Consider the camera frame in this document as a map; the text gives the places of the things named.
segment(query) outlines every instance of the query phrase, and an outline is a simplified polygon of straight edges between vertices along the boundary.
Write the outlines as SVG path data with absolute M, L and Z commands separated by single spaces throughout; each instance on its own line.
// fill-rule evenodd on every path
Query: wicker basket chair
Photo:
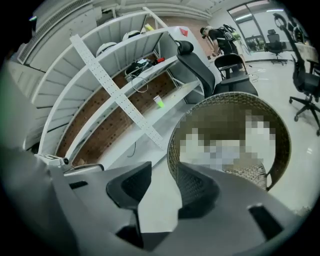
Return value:
M 208 97 L 192 107 L 176 125 L 167 149 L 167 162 L 172 177 L 177 181 L 180 162 L 181 141 L 186 140 L 192 129 L 203 139 L 210 141 L 238 140 L 245 148 L 246 118 L 263 121 L 275 138 L 275 158 L 268 173 L 263 164 L 240 151 L 240 157 L 232 165 L 225 165 L 223 171 L 241 176 L 264 190 L 269 191 L 284 174 L 291 155 L 291 139 L 288 129 L 279 114 L 261 98 L 244 92 L 226 92 Z M 267 186 L 267 176 L 271 185 Z

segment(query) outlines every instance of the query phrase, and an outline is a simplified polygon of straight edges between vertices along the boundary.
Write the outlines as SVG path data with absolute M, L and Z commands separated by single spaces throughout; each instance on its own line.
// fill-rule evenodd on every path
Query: chair base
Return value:
M 275 60 L 271 60 L 272 64 L 281 63 L 282 66 L 284 65 L 284 63 L 287 64 L 287 62 L 288 62 L 287 60 L 279 59 L 279 56 L 280 56 L 279 54 L 276 54 L 275 56 L 276 56 L 276 59 Z
M 304 105 L 303 108 L 301 108 L 301 109 L 296 113 L 296 115 L 295 115 L 295 117 L 294 117 L 294 121 L 296 121 L 296 122 L 299 120 L 299 115 L 300 115 L 302 112 L 304 112 L 304 111 L 306 111 L 306 110 L 310 110 L 310 111 L 311 111 L 311 113 L 313 114 L 314 119 L 315 119 L 315 121 L 316 121 L 316 123 L 317 123 L 317 125 L 318 125 L 318 127 L 319 127 L 319 129 L 316 131 L 316 135 L 317 135 L 317 136 L 320 136 L 320 122 L 319 122 L 319 118 L 318 118 L 317 113 L 316 113 L 316 111 L 320 113 L 320 108 L 318 108 L 318 107 L 312 102 L 312 99 L 313 99 L 312 95 L 309 97 L 309 99 L 302 99 L 302 98 L 290 97 L 289 103 L 291 104 L 292 101 L 296 101 L 296 102 L 300 102 L 300 103 L 302 103 L 302 104 Z

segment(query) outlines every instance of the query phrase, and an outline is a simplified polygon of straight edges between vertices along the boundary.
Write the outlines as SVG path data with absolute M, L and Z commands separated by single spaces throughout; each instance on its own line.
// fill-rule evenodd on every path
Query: white helmet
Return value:
M 136 35 L 140 35 L 140 31 L 139 30 L 132 30 L 132 31 L 124 34 L 122 41 L 127 40 L 129 38 L 132 38 Z
M 107 42 L 104 43 L 103 45 L 101 45 L 99 47 L 99 49 L 96 51 L 95 56 L 98 57 L 102 52 L 104 52 L 106 49 L 108 49 L 109 47 L 115 46 L 117 43 L 116 42 Z

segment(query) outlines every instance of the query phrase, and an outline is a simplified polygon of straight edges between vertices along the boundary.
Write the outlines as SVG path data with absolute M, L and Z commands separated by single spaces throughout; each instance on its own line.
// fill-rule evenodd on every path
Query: chair backrest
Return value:
M 274 13 L 274 20 L 275 23 L 277 24 L 277 21 L 279 20 L 283 20 L 284 18 L 278 14 L 278 13 Z M 289 43 L 292 47 L 292 50 L 294 51 L 297 60 L 293 57 L 294 60 L 294 71 L 293 71 L 293 83 L 294 86 L 296 87 L 296 89 L 299 92 L 303 92 L 304 91 L 304 82 L 305 82 L 305 75 L 306 75 L 306 68 L 305 68 L 305 61 L 304 59 L 301 57 L 300 52 L 295 44 L 295 41 L 293 40 L 293 38 L 290 35 L 290 32 L 288 31 L 286 24 L 280 24 L 278 26 L 286 35 L 286 37 L 289 40 Z
M 214 60 L 214 65 L 220 71 L 220 73 L 221 73 L 221 70 L 220 70 L 221 68 L 235 65 L 235 64 L 237 64 L 237 65 L 241 64 L 244 67 L 245 73 L 248 74 L 247 69 L 246 69 L 246 65 L 245 65 L 243 59 L 235 53 L 222 55 Z
M 213 93 L 216 78 L 210 69 L 201 61 L 194 52 L 194 46 L 188 41 L 176 41 L 178 47 L 178 60 L 185 65 L 202 83 L 204 97 L 210 97 Z
M 270 29 L 268 30 L 268 35 L 267 35 L 268 39 L 269 39 L 269 44 L 268 47 L 272 50 L 275 51 L 282 51 L 283 50 L 283 46 L 280 42 L 280 36 L 279 34 L 276 33 L 276 31 L 274 29 Z

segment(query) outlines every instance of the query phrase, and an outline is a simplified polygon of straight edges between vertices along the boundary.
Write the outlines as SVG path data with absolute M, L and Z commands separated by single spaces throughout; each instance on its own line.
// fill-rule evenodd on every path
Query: wooden shelf back panel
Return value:
M 175 89 L 175 85 L 167 73 L 163 73 L 148 83 L 149 88 L 145 93 L 135 92 L 129 97 L 132 104 L 143 114 L 155 104 L 154 97 L 164 97 Z M 83 145 L 73 161 L 73 165 L 96 163 L 103 152 L 108 150 L 110 145 L 130 126 L 133 121 L 127 114 L 117 107 L 101 125 L 94 131 L 90 138 Z
M 127 81 L 124 77 L 124 72 L 118 74 L 113 78 L 113 81 L 118 85 L 121 89 L 123 86 L 127 84 Z M 74 141 L 77 134 L 80 132 L 81 128 L 86 124 L 89 118 L 101 107 L 103 103 L 110 98 L 110 95 L 107 91 L 101 87 L 91 99 L 83 106 L 80 112 L 76 115 L 75 119 L 70 124 L 68 130 L 63 136 L 61 144 L 57 150 L 56 155 L 59 157 L 64 157 L 71 146 L 72 142 Z

